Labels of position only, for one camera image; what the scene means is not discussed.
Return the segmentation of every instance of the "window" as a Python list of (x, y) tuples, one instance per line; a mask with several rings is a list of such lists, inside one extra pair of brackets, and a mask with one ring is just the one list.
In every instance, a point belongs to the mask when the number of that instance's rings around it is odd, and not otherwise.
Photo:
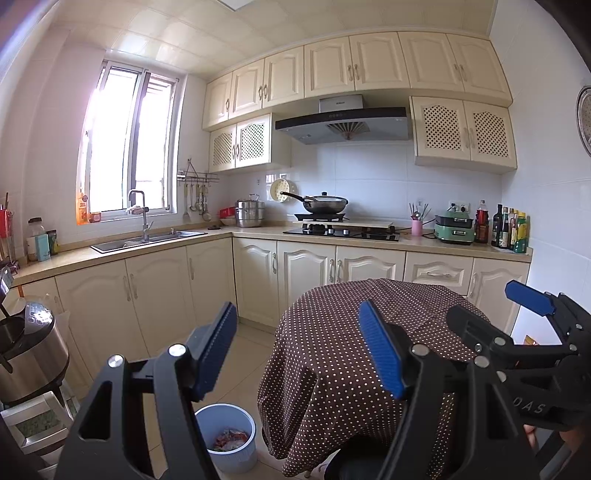
[(147, 69), (104, 62), (80, 146), (79, 187), (91, 212), (124, 216), (131, 189), (145, 192), (152, 213), (172, 210), (177, 84)]

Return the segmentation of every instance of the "trash can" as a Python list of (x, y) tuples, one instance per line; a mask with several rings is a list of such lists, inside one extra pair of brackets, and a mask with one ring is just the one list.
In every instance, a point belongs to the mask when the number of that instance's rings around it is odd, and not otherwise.
[[(201, 408), (195, 418), (199, 424), (203, 441), (216, 467), (226, 473), (245, 473), (256, 464), (256, 425), (248, 414), (236, 405), (214, 403)], [(215, 452), (209, 448), (225, 429), (242, 430), (249, 435), (244, 445), (230, 452)]]

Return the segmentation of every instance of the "table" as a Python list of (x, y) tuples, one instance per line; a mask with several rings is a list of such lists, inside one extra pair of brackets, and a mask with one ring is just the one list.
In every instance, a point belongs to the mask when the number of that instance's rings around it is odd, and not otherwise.
[[(258, 408), (269, 452), (287, 459), (285, 476), (312, 470), (349, 438), (363, 434), (391, 442), (403, 402), (385, 391), (358, 326), (359, 305), (372, 299), (387, 322), (447, 359), (475, 353), (446, 325), (447, 310), (462, 305), (484, 314), (443, 286), (362, 280), (314, 288), (283, 315), (259, 386)], [(429, 466), (443, 469), (453, 397), (444, 398)]]

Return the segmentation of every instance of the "countertop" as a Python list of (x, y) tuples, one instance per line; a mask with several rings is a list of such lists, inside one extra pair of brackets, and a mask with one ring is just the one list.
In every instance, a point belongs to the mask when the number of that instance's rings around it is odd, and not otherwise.
[(532, 249), (528, 248), (527, 254), (519, 255), (511, 251), (504, 251), (490, 245), (472, 244), (469, 246), (444, 244), (436, 239), (413, 237), (403, 234), (399, 242), (386, 242), (379, 240), (360, 240), (349, 238), (335, 238), (322, 236), (287, 235), (283, 233), (291, 227), (263, 226), (259, 228), (222, 227), (220, 230), (198, 229), (207, 232), (207, 235), (188, 237), (140, 247), (127, 248), (107, 254), (100, 254), (90, 247), (79, 248), (59, 253), (45, 262), (34, 262), (19, 270), (14, 277), (14, 286), (24, 285), (30, 282), (55, 277), (64, 273), (80, 270), (81, 268), (94, 267), (125, 258), (136, 257), (147, 253), (159, 252), (169, 248), (184, 247), (186, 245), (200, 244), (220, 238), (261, 238), (268, 240), (281, 240), (288, 242), (302, 242), (310, 244), (342, 245), (347, 247), (380, 248), (386, 250), (404, 250), (407, 252), (423, 252), (440, 255), (459, 255), (461, 257), (491, 258), (493, 260), (510, 260), (530, 263)]

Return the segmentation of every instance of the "electrical outlet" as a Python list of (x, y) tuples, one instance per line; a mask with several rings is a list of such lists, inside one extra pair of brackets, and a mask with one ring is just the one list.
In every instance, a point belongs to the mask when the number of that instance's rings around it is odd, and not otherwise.
[(456, 206), (456, 209), (458, 211), (462, 211), (462, 207), (464, 207), (466, 212), (470, 211), (470, 203), (469, 202), (460, 202), (459, 200), (450, 200), (449, 201), (449, 208), (452, 208), (452, 206)]

